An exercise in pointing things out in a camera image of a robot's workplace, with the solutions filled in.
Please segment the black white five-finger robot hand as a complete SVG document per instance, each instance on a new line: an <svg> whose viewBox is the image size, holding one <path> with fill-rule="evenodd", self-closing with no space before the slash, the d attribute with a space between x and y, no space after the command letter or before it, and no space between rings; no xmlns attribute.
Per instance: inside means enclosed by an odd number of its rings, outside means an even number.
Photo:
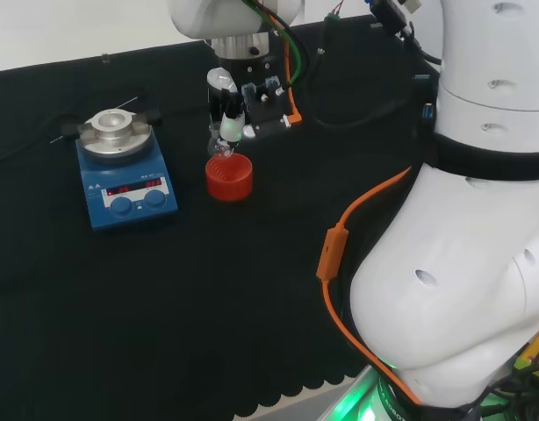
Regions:
<svg viewBox="0 0 539 421"><path fill-rule="evenodd" d="M271 60L228 61L207 73L211 138L208 152L227 159L240 143L286 132L303 122L291 89Z"/></svg>

